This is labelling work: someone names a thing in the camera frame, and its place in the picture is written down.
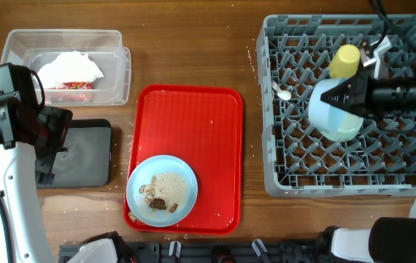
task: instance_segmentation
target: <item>wooden table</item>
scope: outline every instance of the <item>wooden table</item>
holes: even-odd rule
[[[151,83],[232,87],[245,101],[241,223],[229,236],[189,235],[185,242],[314,237],[331,225],[366,228],[381,216],[408,215],[413,198],[284,200],[272,199],[263,186],[260,88],[247,57],[247,50],[255,57],[253,40],[263,19],[270,14],[373,13],[367,1],[14,2],[0,1],[0,58],[8,33],[16,28],[116,29],[132,55],[131,92],[126,105],[72,108],[75,118],[106,118],[112,124],[115,136],[109,185],[38,190],[47,237],[55,255],[60,244],[112,230],[128,241],[167,242],[165,237],[184,241],[183,235],[135,232],[122,217],[130,154],[128,133],[132,130],[129,123],[134,121],[139,92]],[[411,0],[385,2],[390,13],[416,13]]]

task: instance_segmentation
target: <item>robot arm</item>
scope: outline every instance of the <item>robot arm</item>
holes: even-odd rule
[[[362,117],[416,111],[415,77],[375,80],[372,70],[322,94],[321,100]],[[328,236],[331,253],[360,262],[416,262],[416,200],[411,218],[379,218],[371,229],[337,229]]]
[[[44,92],[38,104],[31,75],[36,72],[24,66],[0,66],[0,262],[56,262],[45,234],[35,166],[37,157],[53,160],[64,150],[72,112],[45,107]],[[122,238],[111,232],[86,240],[69,262],[121,259],[136,262]]]

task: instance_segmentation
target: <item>yellow cup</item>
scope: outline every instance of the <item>yellow cup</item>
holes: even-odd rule
[[[331,60],[330,66],[328,66],[330,69],[330,77],[352,77],[357,72],[359,60],[359,49],[356,46],[344,45],[340,47]]]

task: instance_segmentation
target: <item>light blue plate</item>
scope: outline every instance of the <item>light blue plate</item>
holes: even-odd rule
[[[140,187],[151,183],[151,178],[162,172],[174,172],[183,176],[188,182],[187,202],[179,205],[174,213],[168,210],[154,211],[148,205],[142,205],[144,195],[139,193]],[[181,159],[161,155],[144,160],[130,175],[127,182],[127,203],[130,211],[143,223],[164,227],[171,226],[186,217],[195,205],[199,186],[192,169]]]

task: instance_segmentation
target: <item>gray dish rack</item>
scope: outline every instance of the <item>gray dish rack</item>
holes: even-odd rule
[[[416,41],[416,15],[388,17]],[[339,47],[377,41],[382,30],[376,15],[270,15],[263,21],[256,41],[257,72],[264,183],[272,197],[416,195],[416,114],[386,116],[379,126],[365,119],[358,136],[348,142],[327,140],[307,115],[314,85],[328,77]],[[413,76],[416,53],[389,34],[393,48],[385,60],[390,76]],[[272,80],[292,99],[279,99]]]

